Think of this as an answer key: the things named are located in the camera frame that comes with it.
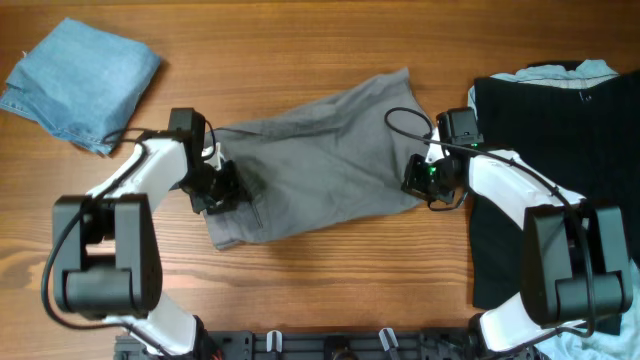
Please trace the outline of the grey shorts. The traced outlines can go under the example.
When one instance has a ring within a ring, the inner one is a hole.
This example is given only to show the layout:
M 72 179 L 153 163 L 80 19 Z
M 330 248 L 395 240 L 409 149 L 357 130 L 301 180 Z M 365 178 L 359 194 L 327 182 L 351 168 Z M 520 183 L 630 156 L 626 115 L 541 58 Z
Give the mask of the grey shorts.
M 419 205 L 401 184 L 428 125 L 403 68 L 281 115 L 215 129 L 251 202 L 204 217 L 214 246 L 267 243 Z

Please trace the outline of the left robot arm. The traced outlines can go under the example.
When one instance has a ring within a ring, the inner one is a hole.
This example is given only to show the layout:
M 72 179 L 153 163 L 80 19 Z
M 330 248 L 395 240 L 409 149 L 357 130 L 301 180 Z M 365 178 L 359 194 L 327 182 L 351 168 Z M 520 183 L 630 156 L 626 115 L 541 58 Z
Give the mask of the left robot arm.
M 145 131 L 132 156 L 84 195 L 53 206 L 53 241 L 40 297 L 45 313 L 72 330 L 121 328 L 159 359 L 221 359 L 202 320 L 163 290 L 152 215 L 175 187 L 196 213 L 235 208 L 245 199 L 219 141 L 192 130 Z

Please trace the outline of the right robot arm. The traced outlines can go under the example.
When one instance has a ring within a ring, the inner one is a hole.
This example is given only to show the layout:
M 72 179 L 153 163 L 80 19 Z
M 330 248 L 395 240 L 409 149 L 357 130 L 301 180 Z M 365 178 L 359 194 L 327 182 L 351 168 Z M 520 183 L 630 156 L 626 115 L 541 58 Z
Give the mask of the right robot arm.
M 633 301 L 621 211 L 590 202 L 524 163 L 512 150 L 451 146 L 446 156 L 410 156 L 401 188 L 450 205 L 459 187 L 497 206 L 523 234 L 521 285 L 499 307 L 475 315 L 468 359 L 499 359 L 561 333 L 590 336 L 601 318 Z

